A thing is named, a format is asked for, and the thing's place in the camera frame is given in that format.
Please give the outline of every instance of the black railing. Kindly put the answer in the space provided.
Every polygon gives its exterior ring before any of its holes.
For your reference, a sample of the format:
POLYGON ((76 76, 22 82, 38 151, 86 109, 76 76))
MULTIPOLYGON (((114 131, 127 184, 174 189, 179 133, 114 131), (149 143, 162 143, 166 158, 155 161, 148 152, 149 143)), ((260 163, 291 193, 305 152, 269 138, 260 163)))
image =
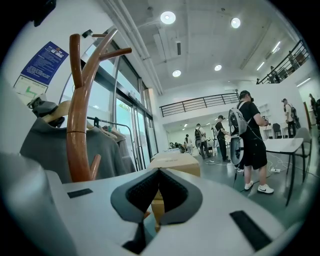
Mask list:
POLYGON ((259 84, 279 84, 301 67, 309 57, 309 53, 300 40, 290 53, 259 84))
POLYGON ((209 108, 213 106, 237 103, 239 95, 236 92, 217 94, 212 96, 188 99, 168 105, 161 106, 162 116, 175 115, 187 111, 209 108))

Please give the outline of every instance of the wall sign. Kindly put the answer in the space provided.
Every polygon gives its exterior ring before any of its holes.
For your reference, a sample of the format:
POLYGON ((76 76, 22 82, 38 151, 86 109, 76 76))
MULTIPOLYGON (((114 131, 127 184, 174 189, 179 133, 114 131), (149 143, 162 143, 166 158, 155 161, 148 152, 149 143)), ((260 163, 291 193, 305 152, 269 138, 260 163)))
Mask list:
POLYGON ((44 94, 47 88, 47 86, 22 75, 19 76, 13 86, 14 91, 18 94, 19 98, 25 105, 41 94, 44 94))
POLYGON ((42 84, 49 85, 54 74, 68 55, 68 53, 50 41, 33 56, 21 74, 42 84))

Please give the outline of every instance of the black shorts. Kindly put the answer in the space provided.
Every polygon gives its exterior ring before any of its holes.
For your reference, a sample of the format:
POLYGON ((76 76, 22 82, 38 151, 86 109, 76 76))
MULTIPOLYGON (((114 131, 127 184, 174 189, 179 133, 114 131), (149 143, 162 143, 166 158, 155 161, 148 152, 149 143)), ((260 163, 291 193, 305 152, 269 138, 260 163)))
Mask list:
POLYGON ((243 160, 245 166, 252 166, 254 170, 268 163, 266 145, 260 139, 249 139, 243 141, 243 160))

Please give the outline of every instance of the wooden coat rack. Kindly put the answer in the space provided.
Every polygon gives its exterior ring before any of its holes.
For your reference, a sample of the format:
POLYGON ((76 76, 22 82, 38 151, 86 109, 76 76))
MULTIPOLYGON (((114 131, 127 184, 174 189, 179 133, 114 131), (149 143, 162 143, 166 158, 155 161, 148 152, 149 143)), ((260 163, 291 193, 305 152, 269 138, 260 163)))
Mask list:
POLYGON ((113 29, 108 34, 92 35, 103 40, 90 56, 83 70, 81 70, 80 35, 70 36, 70 64, 75 90, 68 113, 66 152, 73 182, 92 181, 97 176, 101 156, 97 154, 89 167, 86 141, 87 109, 92 83, 100 62, 132 52, 131 48, 107 52, 107 47, 117 31, 113 29))

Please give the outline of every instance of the exposed ceiling beam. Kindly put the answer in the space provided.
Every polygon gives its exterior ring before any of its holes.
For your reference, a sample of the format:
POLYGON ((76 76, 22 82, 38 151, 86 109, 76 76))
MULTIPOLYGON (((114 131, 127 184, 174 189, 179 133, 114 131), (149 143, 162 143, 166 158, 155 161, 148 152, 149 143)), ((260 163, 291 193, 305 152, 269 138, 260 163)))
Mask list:
POLYGON ((255 54, 256 50, 259 48, 260 44, 262 43, 262 41, 264 40, 270 25, 271 25, 271 20, 269 19, 267 21, 267 24, 264 26, 263 31, 261 32, 261 36, 258 38, 256 44, 254 45, 254 47, 252 48, 252 50, 249 52, 249 54, 246 56, 246 58, 243 60, 243 62, 240 65, 240 69, 243 70, 245 68, 245 66, 248 64, 249 60, 251 59, 251 57, 255 54))

